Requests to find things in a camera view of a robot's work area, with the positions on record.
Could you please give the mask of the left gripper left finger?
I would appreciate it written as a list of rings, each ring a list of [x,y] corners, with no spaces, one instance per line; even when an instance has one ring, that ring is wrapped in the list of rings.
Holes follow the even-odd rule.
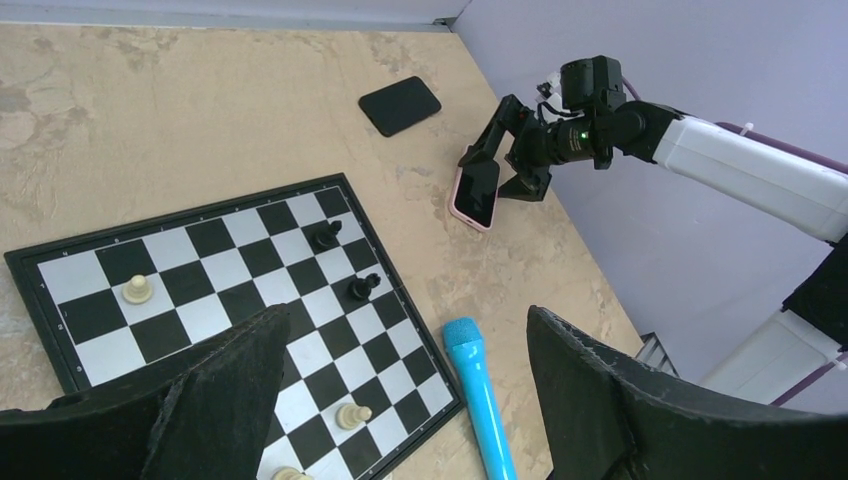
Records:
[[[290,311],[274,305],[115,380],[1,414],[5,479],[252,479]]]

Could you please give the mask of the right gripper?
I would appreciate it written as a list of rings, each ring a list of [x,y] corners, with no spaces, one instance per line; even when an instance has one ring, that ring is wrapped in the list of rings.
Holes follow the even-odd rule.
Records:
[[[497,191],[499,199],[525,202],[544,200],[553,161],[546,145],[551,125],[524,106],[513,94],[504,96],[479,138],[458,162],[459,167],[492,160],[506,133],[513,135],[506,161],[515,175]]]

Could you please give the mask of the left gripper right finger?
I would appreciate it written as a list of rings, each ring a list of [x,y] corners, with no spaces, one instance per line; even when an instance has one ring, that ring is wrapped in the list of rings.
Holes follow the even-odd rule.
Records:
[[[843,479],[847,419],[680,380],[550,310],[527,312],[555,479]]]

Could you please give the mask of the black phone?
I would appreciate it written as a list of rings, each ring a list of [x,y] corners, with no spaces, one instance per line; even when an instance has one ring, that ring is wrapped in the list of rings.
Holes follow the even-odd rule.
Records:
[[[358,106],[384,137],[396,135],[442,109],[441,102],[418,76],[363,95]]]

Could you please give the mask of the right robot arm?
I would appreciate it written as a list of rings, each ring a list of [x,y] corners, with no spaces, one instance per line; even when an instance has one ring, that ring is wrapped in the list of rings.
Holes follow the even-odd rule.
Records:
[[[550,169],[590,160],[607,168],[615,151],[697,181],[784,221],[830,253],[781,306],[704,379],[707,389],[783,406],[832,369],[847,366],[847,176],[762,143],[744,131],[638,100],[566,103],[555,121],[504,97],[460,174],[491,163],[505,134],[513,177],[457,183],[456,198],[492,207],[498,198],[536,202]]]

